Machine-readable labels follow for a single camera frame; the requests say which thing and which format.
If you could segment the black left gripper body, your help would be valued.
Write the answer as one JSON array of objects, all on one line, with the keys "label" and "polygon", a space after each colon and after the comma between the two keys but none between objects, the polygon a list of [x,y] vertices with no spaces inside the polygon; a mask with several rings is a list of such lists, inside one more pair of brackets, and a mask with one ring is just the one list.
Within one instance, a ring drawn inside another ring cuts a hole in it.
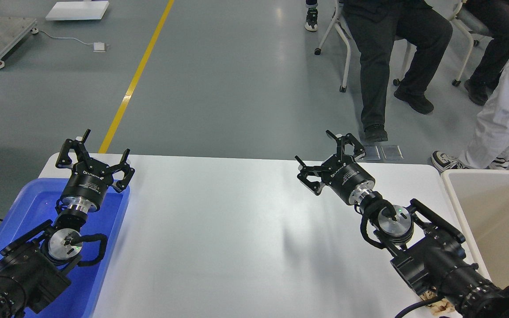
[{"label": "black left gripper body", "polygon": [[113,184],[113,175],[101,175],[107,164],[98,160],[79,161],[72,167],[72,175],[61,195],[64,204],[75,201],[75,197],[81,197],[91,202],[89,211],[100,210],[107,189]]}]

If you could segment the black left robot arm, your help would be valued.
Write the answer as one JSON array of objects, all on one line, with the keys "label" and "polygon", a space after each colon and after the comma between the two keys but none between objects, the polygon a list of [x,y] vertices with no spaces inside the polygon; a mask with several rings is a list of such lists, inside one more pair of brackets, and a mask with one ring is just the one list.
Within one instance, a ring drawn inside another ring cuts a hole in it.
[{"label": "black left robot arm", "polygon": [[66,139],[56,167],[70,169],[71,177],[56,202],[58,215],[9,243],[1,250],[0,318],[22,318],[26,308],[39,313],[71,285],[67,274],[75,266],[93,266],[105,256],[108,237],[81,234],[87,216],[99,211],[108,189],[121,193],[135,169],[126,149],[119,163],[108,165],[89,155],[85,142]]}]

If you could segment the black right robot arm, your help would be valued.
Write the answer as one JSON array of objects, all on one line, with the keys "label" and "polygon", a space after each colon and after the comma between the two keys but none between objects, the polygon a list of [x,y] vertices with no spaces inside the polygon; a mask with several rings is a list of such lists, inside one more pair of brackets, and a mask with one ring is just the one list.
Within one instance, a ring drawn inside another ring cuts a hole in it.
[{"label": "black right robot arm", "polygon": [[356,160],[365,147],[351,133],[327,135],[337,151],[319,166],[306,165],[298,156],[297,178],[315,195],[325,186],[361,215],[360,233],[370,245],[387,249],[391,264],[417,295],[434,293],[397,314],[448,300],[464,318],[509,318],[509,286],[499,288],[467,264],[464,235],[417,199],[408,207],[394,205],[374,191],[375,179]]}]

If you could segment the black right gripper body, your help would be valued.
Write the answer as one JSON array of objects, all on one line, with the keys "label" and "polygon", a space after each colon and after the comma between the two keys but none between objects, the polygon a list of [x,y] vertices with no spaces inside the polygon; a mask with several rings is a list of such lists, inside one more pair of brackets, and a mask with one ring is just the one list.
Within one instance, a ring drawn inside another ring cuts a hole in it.
[{"label": "black right gripper body", "polygon": [[328,159],[325,166],[330,167],[325,171],[325,185],[331,187],[344,203],[360,204],[362,198],[372,192],[376,180],[355,161]]}]

